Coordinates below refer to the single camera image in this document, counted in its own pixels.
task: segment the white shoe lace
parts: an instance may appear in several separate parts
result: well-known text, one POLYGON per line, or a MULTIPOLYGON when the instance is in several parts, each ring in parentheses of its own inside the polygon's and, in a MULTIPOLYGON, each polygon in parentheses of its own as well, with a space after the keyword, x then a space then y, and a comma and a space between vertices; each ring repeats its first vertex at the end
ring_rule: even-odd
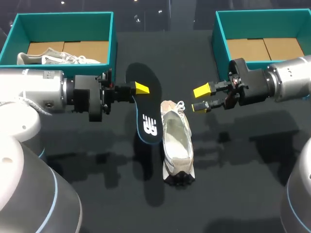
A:
POLYGON ((63 60, 65 61, 64 64, 68 63, 86 64, 86 57, 84 56, 76 57, 66 52, 62 52, 61 55, 63 57, 63 60))
POLYGON ((185 114, 184 114, 185 109, 186 109, 185 103, 183 101, 179 101, 174 107, 174 110, 178 112, 178 114, 181 116, 182 119, 184 119, 185 117, 185 114))

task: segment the shoelace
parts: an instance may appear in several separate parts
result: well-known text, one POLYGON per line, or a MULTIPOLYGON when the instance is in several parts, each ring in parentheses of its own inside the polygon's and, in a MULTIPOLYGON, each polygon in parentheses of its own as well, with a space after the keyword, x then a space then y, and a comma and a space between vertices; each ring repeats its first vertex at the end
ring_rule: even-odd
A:
POLYGON ((185 103, 183 101, 179 101, 174 107, 174 110, 178 112, 178 114, 182 117, 182 119, 184 119, 185 117, 185 114, 184 114, 185 109, 186 109, 185 103))
MULTIPOLYGON (((182 119, 184 119, 185 117, 185 114, 184 114, 184 110, 185 110, 185 103, 183 101, 179 101, 176 106, 172 109, 173 111, 177 112, 182 119)), ((161 116, 162 116, 162 124, 164 124, 164 118, 163 118, 163 115, 165 114, 166 112, 163 112, 161 113, 161 116)))
POLYGON ((66 52, 62 52, 61 55, 63 57, 63 60, 65 61, 65 64, 68 63, 86 64, 86 57, 84 56, 76 57, 66 52))

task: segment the silver sneaker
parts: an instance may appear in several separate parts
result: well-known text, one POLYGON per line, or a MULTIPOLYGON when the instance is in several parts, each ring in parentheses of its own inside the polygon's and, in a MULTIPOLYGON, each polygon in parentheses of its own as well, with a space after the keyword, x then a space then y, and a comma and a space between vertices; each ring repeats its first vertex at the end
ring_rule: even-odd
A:
POLYGON ((52 48, 48 48, 43 54, 40 55, 28 55, 20 52, 17 55, 18 65, 30 65, 30 64, 99 64, 100 62, 87 59, 84 56, 73 56, 66 52, 58 52, 52 48))
POLYGON ((184 114, 183 101, 161 103, 163 124, 163 179, 169 184, 185 185, 195 179, 191 130, 184 114))

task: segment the shoe tongue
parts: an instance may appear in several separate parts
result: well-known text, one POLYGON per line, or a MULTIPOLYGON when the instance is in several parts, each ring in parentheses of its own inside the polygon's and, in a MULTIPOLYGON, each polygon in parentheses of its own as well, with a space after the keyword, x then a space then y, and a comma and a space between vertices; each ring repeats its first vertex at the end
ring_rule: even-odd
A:
POLYGON ((45 51, 44 55, 46 55, 46 56, 51 56, 51 57, 55 57, 55 58, 62 58, 61 53, 58 52, 58 51, 56 51, 56 50, 54 50, 54 49, 52 49, 52 48, 48 48, 48 49, 45 51))
POLYGON ((165 121, 167 121, 167 120, 180 120, 179 114, 174 110, 168 111, 166 114, 164 114, 163 118, 165 121))

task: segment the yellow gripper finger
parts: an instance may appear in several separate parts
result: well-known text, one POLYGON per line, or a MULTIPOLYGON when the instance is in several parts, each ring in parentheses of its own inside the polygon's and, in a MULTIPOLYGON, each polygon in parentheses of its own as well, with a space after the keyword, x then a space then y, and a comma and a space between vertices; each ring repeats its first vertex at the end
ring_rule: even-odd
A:
POLYGON ((138 95, 138 94, 150 94, 149 87, 147 87, 147 86, 144 86, 140 83, 135 82, 135 87, 136 87, 136 95, 138 95))
POLYGON ((194 97, 196 97, 196 98, 201 97, 201 96, 210 96, 211 89, 210 89, 209 84, 207 83, 203 86, 200 86, 200 87, 194 89, 193 93, 194 93, 194 97))

